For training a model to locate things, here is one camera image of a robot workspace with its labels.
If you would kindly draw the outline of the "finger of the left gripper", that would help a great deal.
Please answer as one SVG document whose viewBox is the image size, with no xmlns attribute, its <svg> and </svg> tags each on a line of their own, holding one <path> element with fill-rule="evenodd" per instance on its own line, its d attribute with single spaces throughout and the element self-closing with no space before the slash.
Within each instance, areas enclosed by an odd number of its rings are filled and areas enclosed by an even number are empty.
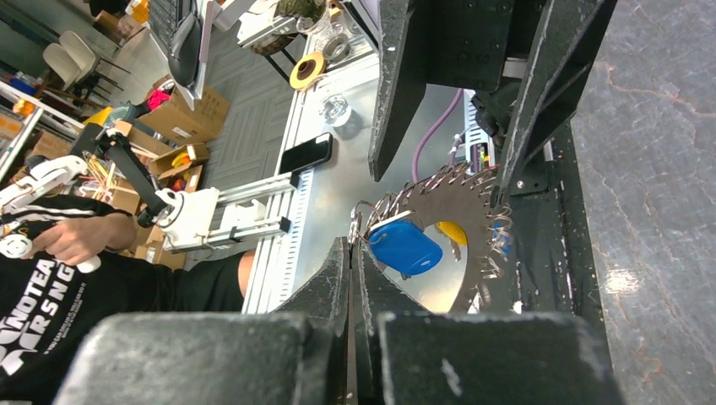
<svg viewBox="0 0 716 405">
<path fill-rule="evenodd" d="M 548 1 L 534 33 L 502 147 L 491 206 L 575 113 L 616 1 Z"/>
<path fill-rule="evenodd" d="M 379 182 L 393 162 L 426 92 L 429 1 L 382 1 L 380 72 L 368 168 Z"/>
</svg>

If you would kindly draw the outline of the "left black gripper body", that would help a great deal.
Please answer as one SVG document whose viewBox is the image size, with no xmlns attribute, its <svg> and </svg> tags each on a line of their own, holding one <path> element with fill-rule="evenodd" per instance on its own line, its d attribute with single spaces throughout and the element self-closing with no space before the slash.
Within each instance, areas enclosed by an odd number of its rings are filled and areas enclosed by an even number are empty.
<svg viewBox="0 0 716 405">
<path fill-rule="evenodd" d="M 545 1 L 416 1 L 414 64 L 423 84 L 493 93 L 526 61 Z"/>
</svg>

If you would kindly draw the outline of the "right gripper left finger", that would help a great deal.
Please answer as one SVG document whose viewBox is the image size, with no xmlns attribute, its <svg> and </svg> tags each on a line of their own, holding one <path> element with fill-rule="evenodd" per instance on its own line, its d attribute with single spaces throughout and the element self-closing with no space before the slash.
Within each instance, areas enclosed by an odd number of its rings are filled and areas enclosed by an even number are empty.
<svg viewBox="0 0 716 405">
<path fill-rule="evenodd" d="M 339 237 L 272 312 L 111 316 L 84 340 L 56 403 L 342 403 L 349 291 Z"/>
</svg>

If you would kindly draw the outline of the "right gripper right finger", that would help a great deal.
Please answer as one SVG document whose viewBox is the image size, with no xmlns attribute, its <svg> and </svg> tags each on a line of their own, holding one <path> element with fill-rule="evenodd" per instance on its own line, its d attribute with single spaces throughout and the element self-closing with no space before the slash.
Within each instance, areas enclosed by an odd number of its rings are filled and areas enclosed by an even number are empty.
<svg viewBox="0 0 716 405">
<path fill-rule="evenodd" d="M 621 404 L 608 348 L 559 312 L 426 312 L 352 251 L 370 365 L 386 404 Z"/>
</svg>

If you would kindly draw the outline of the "blue-headed key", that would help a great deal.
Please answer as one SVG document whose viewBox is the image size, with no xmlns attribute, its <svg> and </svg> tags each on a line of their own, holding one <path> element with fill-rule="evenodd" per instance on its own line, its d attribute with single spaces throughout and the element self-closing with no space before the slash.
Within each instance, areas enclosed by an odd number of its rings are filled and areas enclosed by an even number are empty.
<svg viewBox="0 0 716 405">
<path fill-rule="evenodd" d="M 408 220 L 371 230 L 368 245 L 379 262 L 406 277 L 432 270 L 443 256 L 442 248 Z"/>
</svg>

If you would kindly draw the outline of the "round keyring disc with keys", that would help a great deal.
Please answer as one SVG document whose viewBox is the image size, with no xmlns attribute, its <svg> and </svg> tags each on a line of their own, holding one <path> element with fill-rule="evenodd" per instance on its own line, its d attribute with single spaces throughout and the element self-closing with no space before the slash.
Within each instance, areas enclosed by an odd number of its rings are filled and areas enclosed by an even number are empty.
<svg viewBox="0 0 716 405">
<path fill-rule="evenodd" d="M 452 312 L 509 312 L 517 296 L 509 273 L 513 219 L 507 204 L 491 206 L 496 177 L 495 167 L 474 172 L 469 163 L 445 165 L 376 202 L 361 200 L 350 212 L 349 241 L 372 254 L 371 230 L 408 220 L 442 248 L 442 260 L 433 269 L 456 262 L 462 273 Z"/>
</svg>

